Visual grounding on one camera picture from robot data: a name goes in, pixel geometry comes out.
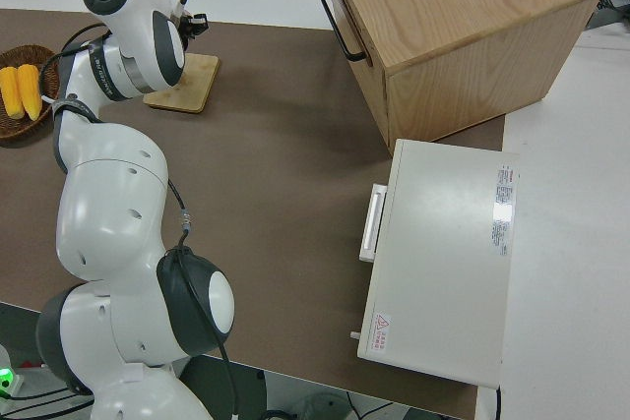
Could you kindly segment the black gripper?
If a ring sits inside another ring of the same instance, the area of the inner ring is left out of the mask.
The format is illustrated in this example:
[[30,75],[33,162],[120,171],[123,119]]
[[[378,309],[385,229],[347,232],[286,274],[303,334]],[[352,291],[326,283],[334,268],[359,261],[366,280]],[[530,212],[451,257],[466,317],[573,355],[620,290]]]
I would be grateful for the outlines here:
[[188,42],[195,36],[208,29],[208,20],[205,14],[196,14],[193,17],[184,14],[179,19],[178,33],[182,42]]

